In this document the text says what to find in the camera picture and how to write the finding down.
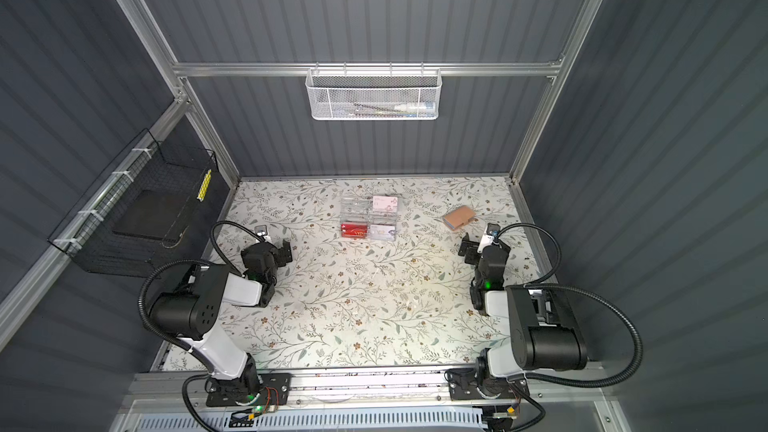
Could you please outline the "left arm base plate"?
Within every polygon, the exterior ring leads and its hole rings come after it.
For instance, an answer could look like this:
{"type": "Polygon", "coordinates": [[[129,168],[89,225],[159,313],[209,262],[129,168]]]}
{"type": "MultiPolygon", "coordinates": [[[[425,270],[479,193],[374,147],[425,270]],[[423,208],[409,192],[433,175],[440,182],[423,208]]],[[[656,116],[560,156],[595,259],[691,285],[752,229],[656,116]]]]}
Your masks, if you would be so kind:
{"type": "Polygon", "coordinates": [[[210,379],[205,385],[206,406],[282,406],[287,403],[292,378],[289,373],[260,373],[256,385],[247,385],[244,379],[210,379]]]}

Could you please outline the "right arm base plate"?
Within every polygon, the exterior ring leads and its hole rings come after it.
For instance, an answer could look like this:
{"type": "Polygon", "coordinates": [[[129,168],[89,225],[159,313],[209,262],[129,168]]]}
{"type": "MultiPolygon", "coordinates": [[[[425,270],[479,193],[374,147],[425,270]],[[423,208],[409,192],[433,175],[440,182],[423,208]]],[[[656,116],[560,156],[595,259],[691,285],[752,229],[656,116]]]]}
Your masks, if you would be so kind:
{"type": "Polygon", "coordinates": [[[477,367],[449,368],[443,373],[449,387],[450,398],[454,401],[468,400],[512,400],[522,398],[520,391],[528,393],[523,380],[485,376],[477,367]]]}

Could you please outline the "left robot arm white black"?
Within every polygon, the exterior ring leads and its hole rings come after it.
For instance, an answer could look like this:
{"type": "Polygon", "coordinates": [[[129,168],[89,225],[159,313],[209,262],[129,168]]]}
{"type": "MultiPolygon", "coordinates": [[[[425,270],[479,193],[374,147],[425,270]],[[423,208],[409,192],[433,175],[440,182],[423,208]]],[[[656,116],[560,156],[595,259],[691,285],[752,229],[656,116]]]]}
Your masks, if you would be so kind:
{"type": "Polygon", "coordinates": [[[156,269],[142,286],[139,313],[144,326],[193,355],[207,369],[203,375],[211,391],[229,402],[250,406],[269,391],[253,357],[237,346],[218,317],[224,304],[265,308],[276,292],[277,271],[293,261],[291,246],[257,242],[241,252],[246,267],[241,276],[235,267],[201,259],[183,259],[156,269]],[[161,273],[186,265],[180,283],[170,292],[148,301],[150,283],[161,273]]]}

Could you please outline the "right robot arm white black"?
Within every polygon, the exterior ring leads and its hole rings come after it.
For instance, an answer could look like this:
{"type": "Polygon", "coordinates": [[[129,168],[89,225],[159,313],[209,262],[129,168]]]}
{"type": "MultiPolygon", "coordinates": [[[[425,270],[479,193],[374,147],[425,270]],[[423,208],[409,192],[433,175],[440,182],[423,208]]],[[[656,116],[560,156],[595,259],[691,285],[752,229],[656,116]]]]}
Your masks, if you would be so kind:
{"type": "Polygon", "coordinates": [[[520,374],[547,369],[582,370],[588,362],[586,342],[563,292],[537,285],[507,285],[504,273],[511,249],[489,235],[473,241],[465,235],[458,255],[474,267],[469,294],[472,307],[500,319],[509,328],[509,343],[484,349],[470,383],[496,398],[520,386],[520,374]]]}

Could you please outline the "pink leather card holder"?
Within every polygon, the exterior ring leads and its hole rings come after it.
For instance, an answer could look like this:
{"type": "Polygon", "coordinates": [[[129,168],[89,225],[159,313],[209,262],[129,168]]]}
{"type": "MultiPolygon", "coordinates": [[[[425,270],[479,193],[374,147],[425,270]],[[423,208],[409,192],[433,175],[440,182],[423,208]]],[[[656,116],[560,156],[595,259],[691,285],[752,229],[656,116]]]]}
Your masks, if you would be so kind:
{"type": "Polygon", "coordinates": [[[462,205],[444,214],[442,216],[442,222],[450,230],[457,230],[471,223],[475,217],[476,213],[472,208],[462,205]]]}

